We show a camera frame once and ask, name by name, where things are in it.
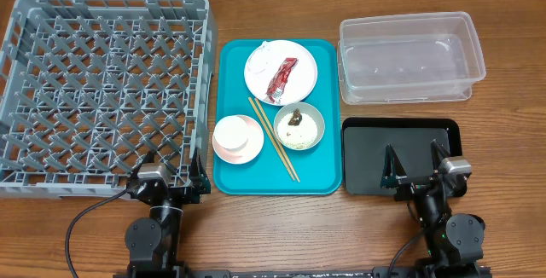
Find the small pink plate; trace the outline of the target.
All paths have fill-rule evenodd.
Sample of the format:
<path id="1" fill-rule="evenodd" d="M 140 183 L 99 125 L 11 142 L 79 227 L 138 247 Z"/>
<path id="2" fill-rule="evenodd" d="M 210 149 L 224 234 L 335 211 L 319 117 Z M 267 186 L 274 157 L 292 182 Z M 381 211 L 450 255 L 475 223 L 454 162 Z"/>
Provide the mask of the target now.
<path id="1" fill-rule="evenodd" d="M 246 115 L 236 116 L 243 118 L 247 123 L 247 143 L 239 149 L 227 150 L 221 147 L 212 137 L 212 146 L 215 154 L 221 160 L 233 165 L 242 165 L 250 162 L 260 153 L 264 145 L 264 132 L 255 119 Z"/>

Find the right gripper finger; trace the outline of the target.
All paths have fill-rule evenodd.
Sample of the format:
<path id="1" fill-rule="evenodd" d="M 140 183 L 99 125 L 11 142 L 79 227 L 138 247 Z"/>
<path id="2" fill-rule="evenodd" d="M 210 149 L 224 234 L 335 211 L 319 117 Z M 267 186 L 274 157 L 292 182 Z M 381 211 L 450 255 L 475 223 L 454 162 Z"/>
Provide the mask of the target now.
<path id="1" fill-rule="evenodd" d="M 386 145 L 385 164 L 380 180 L 382 188 L 397 188 L 406 179 L 404 170 L 391 144 Z"/>
<path id="2" fill-rule="evenodd" d="M 433 169 L 435 171 L 439 170 L 441 162 L 450 157 L 450 152 L 446 150 L 442 144 L 438 143 L 436 139 L 430 142 L 431 146 L 431 155 L 433 160 Z"/>

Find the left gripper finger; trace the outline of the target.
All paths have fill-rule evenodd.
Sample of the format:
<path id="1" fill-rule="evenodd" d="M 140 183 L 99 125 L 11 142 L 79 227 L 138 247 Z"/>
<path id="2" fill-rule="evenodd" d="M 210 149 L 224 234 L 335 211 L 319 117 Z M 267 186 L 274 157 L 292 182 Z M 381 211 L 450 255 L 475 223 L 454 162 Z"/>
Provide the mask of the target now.
<path id="1" fill-rule="evenodd" d="M 192 195 L 201 197 L 211 193 L 210 180 L 206 174 L 206 168 L 202 164 L 200 150 L 194 151 L 189 167 L 189 180 L 191 181 Z"/>
<path id="2" fill-rule="evenodd" d="M 156 164 L 154 163 L 155 151 L 148 151 L 142 159 L 140 165 L 136 168 L 138 176 L 155 176 Z"/>

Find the white rice pile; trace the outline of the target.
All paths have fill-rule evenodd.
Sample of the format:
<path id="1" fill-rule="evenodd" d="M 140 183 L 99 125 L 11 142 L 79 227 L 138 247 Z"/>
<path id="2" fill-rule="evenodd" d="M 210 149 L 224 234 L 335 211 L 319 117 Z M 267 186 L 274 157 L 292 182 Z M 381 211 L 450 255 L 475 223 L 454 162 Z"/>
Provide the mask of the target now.
<path id="1" fill-rule="evenodd" d="M 309 148 L 317 138 L 317 123 L 307 113 L 302 113 L 302 121 L 297 126 L 291 126 L 288 121 L 293 113 L 285 115 L 278 123 L 277 136 L 282 144 L 292 149 Z"/>

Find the grey round bowl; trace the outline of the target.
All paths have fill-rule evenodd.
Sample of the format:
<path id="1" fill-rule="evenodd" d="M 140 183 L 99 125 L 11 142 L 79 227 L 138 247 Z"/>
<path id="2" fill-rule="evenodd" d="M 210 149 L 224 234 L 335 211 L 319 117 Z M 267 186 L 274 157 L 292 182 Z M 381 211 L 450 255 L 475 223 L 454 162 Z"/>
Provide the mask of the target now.
<path id="1" fill-rule="evenodd" d="M 292 113 L 295 109 L 299 109 L 302 113 L 309 114 L 314 119 L 314 121 L 317 123 L 317 130 L 318 130 L 317 138 L 309 148 L 305 148 L 305 149 L 300 149 L 300 150 L 292 149 L 292 148 L 289 148 L 289 147 L 285 146 L 284 144 L 282 144 L 282 145 L 284 147 L 286 147 L 286 148 L 289 148 L 289 149 L 292 149 L 292 150 L 297 150 L 297 151 L 303 151 L 303 150 L 311 149 L 311 148 L 315 147 L 322 140 L 322 137 L 323 137 L 323 135 L 325 133 L 325 122 L 324 122 L 324 119 L 323 119 L 323 116 L 321 115 L 321 113 L 314 106 L 312 106 L 309 103 L 295 102 L 295 103 L 291 103 L 291 104 L 288 104 L 288 105 L 282 107 L 278 111 L 278 113 L 276 114 L 276 117 L 275 117 L 275 120 L 274 120 L 274 125 L 273 125 L 274 132 L 275 132 L 275 134 L 277 136 L 276 127 L 278 126 L 278 123 L 280 122 L 280 120 L 285 115 L 287 115 L 289 113 Z"/>

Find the brown food scrap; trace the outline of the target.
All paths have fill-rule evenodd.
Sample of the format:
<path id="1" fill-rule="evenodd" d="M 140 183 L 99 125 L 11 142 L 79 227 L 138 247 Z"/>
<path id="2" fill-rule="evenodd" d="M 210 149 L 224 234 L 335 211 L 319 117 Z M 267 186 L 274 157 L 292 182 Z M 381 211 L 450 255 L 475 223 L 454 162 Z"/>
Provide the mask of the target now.
<path id="1" fill-rule="evenodd" d="M 300 112 L 299 109 L 295 109 L 293 111 L 293 114 L 292 114 L 292 117 L 291 119 L 288 121 L 288 124 L 291 125 L 291 126 L 297 126 L 301 123 L 302 121 L 302 113 Z"/>

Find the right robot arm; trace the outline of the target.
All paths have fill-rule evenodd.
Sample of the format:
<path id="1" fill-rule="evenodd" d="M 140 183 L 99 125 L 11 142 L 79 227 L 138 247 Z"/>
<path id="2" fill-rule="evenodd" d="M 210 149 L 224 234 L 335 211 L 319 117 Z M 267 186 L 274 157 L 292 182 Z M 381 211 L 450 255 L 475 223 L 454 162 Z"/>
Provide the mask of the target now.
<path id="1" fill-rule="evenodd" d="M 409 178 L 392 145 L 386 146 L 380 185 L 396 190 L 393 198 L 404 202 L 421 231 L 404 244 L 386 269 L 386 277 L 490 277 L 480 267 L 484 256 L 485 221 L 474 214 L 454 214 L 450 197 L 463 194 L 471 176 L 471 165 L 462 156 L 452 156 L 443 145 L 430 143 L 433 172 Z M 397 268 L 402 254 L 419 240 L 427 245 L 427 258 L 408 268 Z"/>

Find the red snack wrapper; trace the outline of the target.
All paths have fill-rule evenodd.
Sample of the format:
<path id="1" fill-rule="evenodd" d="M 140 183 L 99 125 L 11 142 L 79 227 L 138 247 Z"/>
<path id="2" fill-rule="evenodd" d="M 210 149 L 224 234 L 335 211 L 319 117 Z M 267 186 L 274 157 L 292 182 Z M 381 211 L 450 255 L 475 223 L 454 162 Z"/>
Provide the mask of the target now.
<path id="1" fill-rule="evenodd" d="M 297 64 L 298 59 L 293 57 L 288 57 L 282 62 L 268 85 L 265 97 L 267 102 L 279 103 L 281 101 L 291 71 Z"/>

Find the clear plastic wrap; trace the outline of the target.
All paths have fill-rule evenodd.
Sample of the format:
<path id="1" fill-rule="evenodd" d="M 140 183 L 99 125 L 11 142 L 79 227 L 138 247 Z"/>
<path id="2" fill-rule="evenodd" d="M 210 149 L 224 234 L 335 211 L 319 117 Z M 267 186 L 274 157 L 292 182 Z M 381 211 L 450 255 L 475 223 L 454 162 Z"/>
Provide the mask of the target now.
<path id="1" fill-rule="evenodd" d="M 248 57 L 246 69 L 250 73 L 260 73 L 265 70 L 273 52 L 271 51 L 270 43 L 263 41 Z"/>

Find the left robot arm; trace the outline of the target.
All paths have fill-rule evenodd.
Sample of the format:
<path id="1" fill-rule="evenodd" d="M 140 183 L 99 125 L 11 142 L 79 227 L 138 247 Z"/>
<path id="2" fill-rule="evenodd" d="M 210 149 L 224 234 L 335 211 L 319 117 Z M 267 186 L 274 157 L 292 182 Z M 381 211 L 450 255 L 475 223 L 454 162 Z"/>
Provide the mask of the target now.
<path id="1" fill-rule="evenodd" d="M 189 165 L 188 182 L 180 188 L 170 185 L 170 170 L 154 156 L 154 151 L 148 152 L 126 184 L 132 199 L 150 206 L 149 216 L 138 218 L 125 232 L 130 254 L 127 275 L 191 277 L 189 266 L 177 259 L 183 206 L 198 204 L 203 194 L 211 193 L 211 184 L 198 150 Z"/>

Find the wooden chopstick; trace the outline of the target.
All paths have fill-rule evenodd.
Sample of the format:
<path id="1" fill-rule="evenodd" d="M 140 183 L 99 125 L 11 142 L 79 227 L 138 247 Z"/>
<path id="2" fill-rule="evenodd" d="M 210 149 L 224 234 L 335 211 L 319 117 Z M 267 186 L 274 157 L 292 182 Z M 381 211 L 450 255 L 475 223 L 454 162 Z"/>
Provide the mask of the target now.
<path id="1" fill-rule="evenodd" d="M 247 98 L 248 101 L 250 102 L 252 108 L 253 108 L 253 111 L 256 113 L 256 115 L 258 116 L 258 120 L 259 122 L 261 123 L 261 125 L 263 126 L 264 130 L 265 130 L 265 133 L 267 134 L 267 136 L 269 137 L 270 139 L 270 142 L 271 144 L 273 145 L 274 149 L 276 150 L 276 153 L 278 154 L 282 164 L 284 165 L 285 169 L 287 170 L 288 172 L 288 175 L 290 176 L 290 178 L 295 181 L 296 180 L 296 177 L 295 177 L 295 174 L 293 173 L 292 171 L 292 168 L 290 167 L 290 164 L 288 163 L 287 161 L 287 158 L 286 158 L 286 155 L 284 154 L 284 152 L 279 148 L 278 144 L 277 144 L 277 141 L 276 139 L 274 138 L 273 136 L 273 133 L 271 131 L 271 129 L 269 128 L 268 126 L 268 123 L 266 122 L 266 115 L 263 113 L 262 109 L 257 105 L 257 103 L 255 102 L 255 100 L 252 98 L 252 97 L 248 97 Z"/>
<path id="2" fill-rule="evenodd" d="M 269 121 L 269 118 L 268 118 L 267 114 L 265 113 L 265 111 L 264 111 L 264 109 L 263 109 L 263 107 L 262 107 L 262 105 L 261 105 L 259 99 L 257 99 L 257 98 L 253 98 L 253 99 L 255 100 L 255 102 L 257 103 L 257 105 L 262 109 L 263 113 L 266 115 L 266 122 L 268 123 L 268 126 L 269 126 L 269 128 L 271 129 L 271 131 L 272 131 L 272 133 L 273 133 L 273 136 L 274 136 L 274 138 L 276 139 L 279 148 L 280 148 L 280 149 L 284 152 L 284 154 L 286 155 L 287 161 L 288 161 L 288 163 L 290 164 L 290 167 L 292 168 L 293 173 L 295 174 L 295 177 L 296 177 L 296 180 L 295 180 L 295 181 L 296 181 L 296 182 L 300 182 L 299 176 L 298 176 L 296 170 L 294 169 L 293 164 L 292 164 L 290 158 L 289 158 L 288 155 L 287 155 L 287 152 L 285 151 L 285 149 L 284 149 L 284 147 L 282 146 L 280 140 L 279 140 L 278 137 L 276 136 L 276 134 L 275 134 L 275 132 L 274 132 L 274 128 L 273 128 L 271 122 Z"/>

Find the white plastic cup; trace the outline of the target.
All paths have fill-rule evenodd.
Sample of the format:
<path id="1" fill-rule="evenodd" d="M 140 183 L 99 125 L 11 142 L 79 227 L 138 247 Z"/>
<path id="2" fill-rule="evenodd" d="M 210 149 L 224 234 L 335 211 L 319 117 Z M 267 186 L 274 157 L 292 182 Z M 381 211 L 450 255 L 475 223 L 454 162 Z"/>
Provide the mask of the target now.
<path id="1" fill-rule="evenodd" d="M 248 140 L 247 123 L 239 116 L 227 116 L 220 119 L 214 129 L 216 142 L 227 150 L 243 147 Z"/>

